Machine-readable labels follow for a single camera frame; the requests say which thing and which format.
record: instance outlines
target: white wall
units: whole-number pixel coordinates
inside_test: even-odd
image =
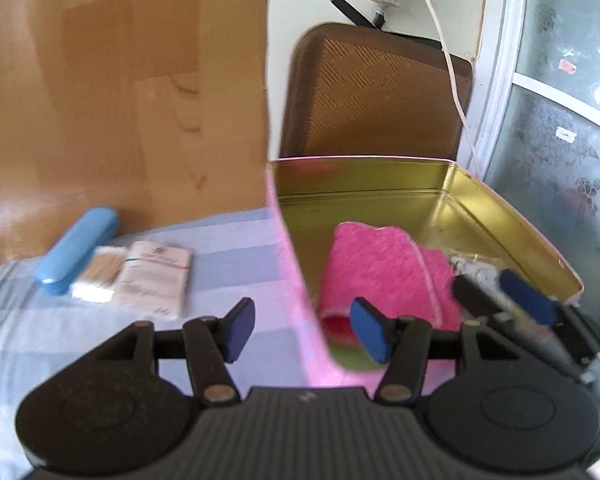
[[[376,5],[369,0],[347,0],[372,20]],[[474,61],[480,36],[483,0],[432,0],[456,56]],[[276,158],[286,100],[286,85],[293,47],[310,28],[323,22],[349,23],[331,0],[269,0],[269,50],[267,91],[269,99],[269,158]],[[437,38],[424,0],[402,0],[386,14],[384,30]]]

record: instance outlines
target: blue case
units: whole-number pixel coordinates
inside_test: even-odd
[[[89,263],[97,246],[106,244],[120,227],[120,217],[110,207],[89,209],[58,240],[33,271],[49,294],[64,294]]]

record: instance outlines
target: frosted glass panel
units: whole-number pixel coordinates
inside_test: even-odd
[[[600,320],[600,128],[513,86],[486,182],[575,267]]]
[[[600,0],[527,0],[516,70],[600,110]]]

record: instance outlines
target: black circular disc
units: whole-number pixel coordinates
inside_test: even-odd
[[[67,369],[31,392],[16,433],[34,465],[73,475],[110,475],[163,456],[181,439],[189,397],[128,362]]]
[[[461,457],[498,472],[539,473],[580,460],[600,431],[584,387],[522,361],[490,362],[440,386],[427,422]]]

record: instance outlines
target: pink towel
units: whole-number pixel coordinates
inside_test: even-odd
[[[318,317],[325,336],[333,342],[357,343],[349,311],[358,296],[387,317],[410,315],[436,329],[458,330],[460,307],[451,295],[453,276],[441,251],[417,245],[402,229],[341,223],[320,285]]]

